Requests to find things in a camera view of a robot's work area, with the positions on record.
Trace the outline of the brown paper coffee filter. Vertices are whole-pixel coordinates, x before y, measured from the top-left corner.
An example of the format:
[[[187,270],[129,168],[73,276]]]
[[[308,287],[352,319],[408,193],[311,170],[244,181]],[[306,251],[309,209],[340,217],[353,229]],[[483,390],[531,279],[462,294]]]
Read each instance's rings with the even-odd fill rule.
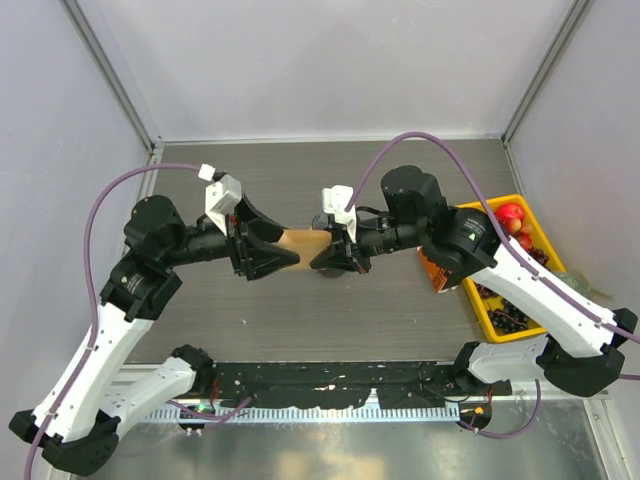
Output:
[[[285,229],[276,245],[299,256],[299,262],[286,267],[297,271],[310,269],[311,262],[320,255],[332,241],[332,235],[325,230]]]

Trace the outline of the blue plastic coffee dripper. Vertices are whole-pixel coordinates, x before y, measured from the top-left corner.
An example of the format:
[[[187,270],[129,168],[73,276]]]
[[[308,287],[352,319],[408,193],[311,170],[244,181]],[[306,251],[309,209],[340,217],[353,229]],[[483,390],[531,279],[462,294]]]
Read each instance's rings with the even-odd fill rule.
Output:
[[[312,230],[328,230],[330,228],[330,221],[326,213],[316,214],[311,221]]]

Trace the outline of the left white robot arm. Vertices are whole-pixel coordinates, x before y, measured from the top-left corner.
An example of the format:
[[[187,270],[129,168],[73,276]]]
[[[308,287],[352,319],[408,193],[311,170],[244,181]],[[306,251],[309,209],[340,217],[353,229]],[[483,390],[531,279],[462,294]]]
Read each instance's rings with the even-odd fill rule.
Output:
[[[236,274],[257,280],[299,263],[285,248],[285,227],[247,198],[229,211],[213,211],[188,226],[172,201],[153,195],[139,201],[124,227],[128,253],[100,293],[92,293],[92,320],[82,345],[51,393],[34,409],[19,411],[10,430],[31,454],[78,476],[97,472],[121,438],[148,413],[182,394],[206,396],[213,361],[184,345],[154,372],[109,397],[125,360],[182,285],[175,267],[230,259]]]

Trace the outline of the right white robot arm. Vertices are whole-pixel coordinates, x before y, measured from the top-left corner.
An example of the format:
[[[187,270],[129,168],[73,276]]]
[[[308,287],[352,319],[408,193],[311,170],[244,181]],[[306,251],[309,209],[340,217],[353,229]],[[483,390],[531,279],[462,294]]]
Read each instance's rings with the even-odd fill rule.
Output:
[[[322,192],[329,246],[311,263],[317,270],[366,273],[371,258],[418,249],[443,270],[444,286],[464,279],[489,288],[545,329],[528,340],[466,343],[452,381],[465,394],[502,381],[547,380],[562,391],[591,397],[621,379],[620,351],[636,315],[580,295],[493,225],[487,209],[448,205],[436,178],[401,166],[381,180],[384,212],[359,220],[355,191],[336,185]]]

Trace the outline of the orange coffee filter box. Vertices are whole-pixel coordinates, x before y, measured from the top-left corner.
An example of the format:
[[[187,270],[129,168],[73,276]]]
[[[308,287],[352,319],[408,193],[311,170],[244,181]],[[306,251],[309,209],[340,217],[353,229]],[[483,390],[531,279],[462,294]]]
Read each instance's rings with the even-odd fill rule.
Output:
[[[455,290],[463,282],[463,277],[432,262],[422,247],[417,249],[418,256],[436,293]]]

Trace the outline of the dark glass carafe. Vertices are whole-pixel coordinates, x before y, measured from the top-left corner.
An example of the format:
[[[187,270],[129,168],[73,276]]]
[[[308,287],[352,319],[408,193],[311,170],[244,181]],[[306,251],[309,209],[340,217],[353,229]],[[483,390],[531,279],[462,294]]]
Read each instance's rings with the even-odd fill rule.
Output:
[[[344,275],[345,271],[340,269],[335,269],[335,268],[324,268],[324,269],[319,269],[318,273],[325,278],[335,279]]]

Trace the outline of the red grape bunch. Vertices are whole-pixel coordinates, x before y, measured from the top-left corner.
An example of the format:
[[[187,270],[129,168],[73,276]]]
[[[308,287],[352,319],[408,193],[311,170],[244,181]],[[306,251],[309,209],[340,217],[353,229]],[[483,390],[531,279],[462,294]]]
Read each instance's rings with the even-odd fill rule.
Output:
[[[497,298],[499,296],[498,293],[494,292],[490,288],[488,288],[488,287],[486,287],[484,285],[481,285],[479,283],[475,283],[475,287],[476,287],[478,295],[482,299]]]

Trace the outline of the red apple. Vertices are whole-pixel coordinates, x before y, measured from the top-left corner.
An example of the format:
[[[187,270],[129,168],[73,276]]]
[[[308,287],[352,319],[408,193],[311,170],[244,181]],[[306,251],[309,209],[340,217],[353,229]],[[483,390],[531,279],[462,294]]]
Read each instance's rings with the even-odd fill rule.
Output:
[[[513,220],[518,220],[522,223],[525,219],[525,211],[518,203],[504,203],[500,205],[494,212],[496,218],[500,223],[506,224]]]

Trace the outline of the dark grape bunch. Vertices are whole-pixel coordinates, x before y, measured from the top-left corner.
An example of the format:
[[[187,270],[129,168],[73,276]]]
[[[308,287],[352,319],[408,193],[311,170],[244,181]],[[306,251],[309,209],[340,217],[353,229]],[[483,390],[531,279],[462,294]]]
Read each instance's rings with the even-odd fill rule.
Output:
[[[529,317],[506,299],[501,305],[488,311],[488,317],[494,328],[505,334],[525,331],[529,328]]]

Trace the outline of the yellow plastic tray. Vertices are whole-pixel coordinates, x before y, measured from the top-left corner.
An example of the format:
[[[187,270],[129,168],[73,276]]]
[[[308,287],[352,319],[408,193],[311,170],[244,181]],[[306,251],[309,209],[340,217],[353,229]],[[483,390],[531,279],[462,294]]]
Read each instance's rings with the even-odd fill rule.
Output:
[[[565,271],[563,263],[521,195],[491,198],[488,205],[501,224],[508,213],[520,213],[520,222],[514,222],[507,233],[519,242],[527,254],[548,270]],[[506,343],[545,333],[545,329],[538,323],[488,287],[475,283],[470,278],[465,278],[462,286],[490,343]]]

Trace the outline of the green netted melon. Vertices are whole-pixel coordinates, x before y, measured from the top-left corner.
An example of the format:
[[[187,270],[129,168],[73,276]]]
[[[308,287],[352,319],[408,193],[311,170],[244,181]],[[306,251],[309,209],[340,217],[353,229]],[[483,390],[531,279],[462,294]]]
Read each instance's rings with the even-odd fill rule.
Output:
[[[554,275],[580,295],[584,296],[585,298],[590,297],[590,286],[586,279],[581,275],[566,271],[554,271]]]

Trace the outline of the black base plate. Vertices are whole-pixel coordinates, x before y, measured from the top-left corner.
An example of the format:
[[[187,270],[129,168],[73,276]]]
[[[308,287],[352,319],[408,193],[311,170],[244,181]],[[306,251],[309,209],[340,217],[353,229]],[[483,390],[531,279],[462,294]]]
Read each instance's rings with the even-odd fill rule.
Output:
[[[494,386],[468,380],[457,367],[429,361],[219,363],[180,400],[213,399],[251,408],[361,408],[376,394],[382,409],[442,406],[487,394],[509,396],[511,383]]]

